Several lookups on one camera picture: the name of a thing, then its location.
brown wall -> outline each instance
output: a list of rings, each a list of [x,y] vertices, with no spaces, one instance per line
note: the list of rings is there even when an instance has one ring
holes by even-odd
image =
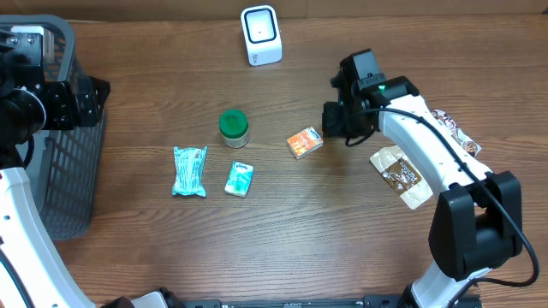
[[[0,0],[3,14],[54,14],[84,21],[237,19],[254,4],[280,18],[364,15],[540,14],[548,0]]]

orange box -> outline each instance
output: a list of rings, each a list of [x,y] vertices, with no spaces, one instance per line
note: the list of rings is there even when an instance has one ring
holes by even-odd
[[[314,127],[305,128],[288,139],[289,149],[297,159],[303,158],[323,144],[324,140],[319,136]]]

small jar with green lid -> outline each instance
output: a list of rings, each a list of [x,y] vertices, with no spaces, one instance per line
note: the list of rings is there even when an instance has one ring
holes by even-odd
[[[249,142],[247,117],[239,110],[226,110],[219,118],[219,129],[231,148],[241,148]]]

white plastic casing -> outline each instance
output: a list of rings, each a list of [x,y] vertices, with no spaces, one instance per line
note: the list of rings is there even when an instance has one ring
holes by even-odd
[[[244,9],[241,12],[241,27],[249,64],[258,66],[282,60],[280,28],[272,6],[260,5]]]

teal package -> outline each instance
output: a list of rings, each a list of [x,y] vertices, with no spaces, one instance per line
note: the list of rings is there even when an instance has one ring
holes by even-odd
[[[245,163],[233,162],[224,191],[245,198],[247,196],[247,191],[249,191],[249,187],[251,186],[252,178],[253,166]]]
[[[198,148],[173,148],[175,157],[176,178],[171,193],[183,196],[206,196],[206,190],[202,185],[202,173],[206,163],[207,146]]]

